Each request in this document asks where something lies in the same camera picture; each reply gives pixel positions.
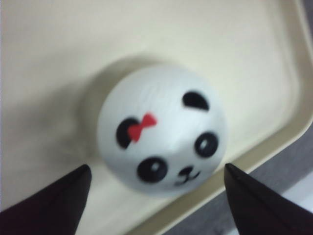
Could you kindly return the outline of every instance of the red bow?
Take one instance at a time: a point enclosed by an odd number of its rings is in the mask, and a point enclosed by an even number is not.
[[[149,126],[155,126],[157,124],[157,120],[153,117],[152,114],[145,114],[140,124],[131,125],[127,132],[131,140],[137,142],[140,139],[141,131],[143,128]]]

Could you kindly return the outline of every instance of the gray floor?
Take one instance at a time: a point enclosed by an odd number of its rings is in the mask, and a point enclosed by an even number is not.
[[[304,1],[313,31],[313,0]],[[313,171],[313,125],[295,143],[251,173],[255,179],[282,193]],[[164,235],[225,235],[235,227],[223,192]]]

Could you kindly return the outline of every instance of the panda squishy toy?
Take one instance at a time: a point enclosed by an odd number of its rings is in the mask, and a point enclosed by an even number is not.
[[[226,149],[222,105],[207,81],[156,65],[123,78],[100,110],[97,144],[107,166],[141,192],[180,195],[201,185]]]

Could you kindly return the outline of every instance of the white ball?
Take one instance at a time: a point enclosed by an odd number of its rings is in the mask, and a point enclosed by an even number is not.
[[[203,183],[221,162],[226,121],[205,80],[179,67],[153,66],[112,89],[100,111],[97,141],[126,185],[179,195]]]

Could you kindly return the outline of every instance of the panda mouth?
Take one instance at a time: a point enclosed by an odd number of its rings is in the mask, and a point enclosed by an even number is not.
[[[196,179],[199,175],[200,175],[199,171],[197,174],[195,174],[194,176],[190,176],[190,175],[184,175],[185,179],[182,182],[175,182],[175,186],[180,186],[180,185],[184,185],[186,184],[188,181],[194,180]]]

